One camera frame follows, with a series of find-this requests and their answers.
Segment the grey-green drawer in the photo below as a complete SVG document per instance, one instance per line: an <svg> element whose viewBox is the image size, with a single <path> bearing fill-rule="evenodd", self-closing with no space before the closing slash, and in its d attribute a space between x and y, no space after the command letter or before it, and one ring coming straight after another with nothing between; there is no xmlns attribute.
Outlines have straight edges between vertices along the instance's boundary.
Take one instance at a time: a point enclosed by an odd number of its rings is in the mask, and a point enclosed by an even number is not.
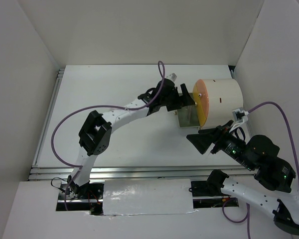
<svg viewBox="0 0 299 239"><path fill-rule="evenodd" d="M194 101L192 93L189 93L189 95L194 104L174 110L173 114L177 117L180 128L199 128L200 123L197 115L197 102Z"/></svg>

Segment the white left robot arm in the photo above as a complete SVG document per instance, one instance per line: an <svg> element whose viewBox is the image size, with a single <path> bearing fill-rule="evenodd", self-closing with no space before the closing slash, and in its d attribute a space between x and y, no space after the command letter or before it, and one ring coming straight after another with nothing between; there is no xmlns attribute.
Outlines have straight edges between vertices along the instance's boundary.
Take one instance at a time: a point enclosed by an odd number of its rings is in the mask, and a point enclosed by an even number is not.
<svg viewBox="0 0 299 239"><path fill-rule="evenodd" d="M195 104L186 85L181 84L182 94L170 79L160 81L155 88L140 94L128 105L106 113L92 111L79 131L79 154L76 160L79 168L67 178L70 193L78 199L87 195L90 173L96 158L105 152L110 144L111 134L132 121L156 113L162 107L174 111Z"/></svg>

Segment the orange drawer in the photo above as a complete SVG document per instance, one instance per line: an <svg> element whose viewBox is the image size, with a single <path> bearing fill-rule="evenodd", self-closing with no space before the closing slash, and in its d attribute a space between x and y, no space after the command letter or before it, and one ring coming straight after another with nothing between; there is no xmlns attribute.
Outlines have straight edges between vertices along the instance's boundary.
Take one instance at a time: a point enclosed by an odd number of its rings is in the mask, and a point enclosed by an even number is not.
<svg viewBox="0 0 299 239"><path fill-rule="evenodd" d="M209 110L209 95L205 82L199 79L193 87L193 99L204 111Z"/></svg>

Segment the false lash case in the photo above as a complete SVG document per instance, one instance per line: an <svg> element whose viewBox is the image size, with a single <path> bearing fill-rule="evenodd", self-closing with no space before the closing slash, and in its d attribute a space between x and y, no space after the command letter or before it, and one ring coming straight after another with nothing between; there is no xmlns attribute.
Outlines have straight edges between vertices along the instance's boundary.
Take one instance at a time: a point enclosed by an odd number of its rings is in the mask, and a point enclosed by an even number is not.
<svg viewBox="0 0 299 239"><path fill-rule="evenodd" d="M196 123L197 115L196 115L196 106L186 106L184 108L185 111L185 121L187 123Z"/></svg>

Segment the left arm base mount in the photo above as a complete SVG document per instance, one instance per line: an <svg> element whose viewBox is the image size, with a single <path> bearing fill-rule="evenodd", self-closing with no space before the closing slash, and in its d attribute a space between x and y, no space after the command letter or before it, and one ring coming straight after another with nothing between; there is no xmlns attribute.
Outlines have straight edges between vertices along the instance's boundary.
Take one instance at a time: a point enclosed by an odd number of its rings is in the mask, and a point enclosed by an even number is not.
<svg viewBox="0 0 299 239"><path fill-rule="evenodd" d="M104 183L88 184L80 192L74 192L67 186L65 179L54 177L50 185L58 190L56 211L87 211L90 215L103 215Z"/></svg>

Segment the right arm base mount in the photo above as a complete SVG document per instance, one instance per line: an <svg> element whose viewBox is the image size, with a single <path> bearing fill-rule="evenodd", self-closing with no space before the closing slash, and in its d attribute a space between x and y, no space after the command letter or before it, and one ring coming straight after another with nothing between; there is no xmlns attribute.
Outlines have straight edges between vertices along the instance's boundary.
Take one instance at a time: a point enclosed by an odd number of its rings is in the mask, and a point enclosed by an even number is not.
<svg viewBox="0 0 299 239"><path fill-rule="evenodd" d="M237 199L219 192L212 192L208 189L206 181L191 181L191 187L188 189L192 194L193 207L195 209L203 208L222 208L238 207Z"/></svg>

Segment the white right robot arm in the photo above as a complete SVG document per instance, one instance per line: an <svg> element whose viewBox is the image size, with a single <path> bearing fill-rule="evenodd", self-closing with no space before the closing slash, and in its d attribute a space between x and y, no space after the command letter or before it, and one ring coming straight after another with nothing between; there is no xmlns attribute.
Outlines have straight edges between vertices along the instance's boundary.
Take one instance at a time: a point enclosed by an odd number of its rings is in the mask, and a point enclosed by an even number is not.
<svg viewBox="0 0 299 239"><path fill-rule="evenodd" d="M261 211L282 231L299 236L299 191L292 189L296 172L278 157L280 148L267 136L255 135L245 142L230 132L232 123L230 120L225 125L199 130L186 138L201 154L225 153L253 172L264 189L258 191L214 169L206 180L208 192L233 196Z"/></svg>

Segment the yellow drawer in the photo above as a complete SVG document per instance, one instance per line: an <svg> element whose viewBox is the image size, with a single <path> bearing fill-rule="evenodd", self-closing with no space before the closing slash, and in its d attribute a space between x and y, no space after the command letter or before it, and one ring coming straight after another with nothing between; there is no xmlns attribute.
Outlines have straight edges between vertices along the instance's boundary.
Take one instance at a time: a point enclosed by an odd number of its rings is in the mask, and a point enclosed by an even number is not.
<svg viewBox="0 0 299 239"><path fill-rule="evenodd" d="M208 114L209 114L209 110L204 111L201 106L197 106L197 115L201 127L203 127L206 124Z"/></svg>

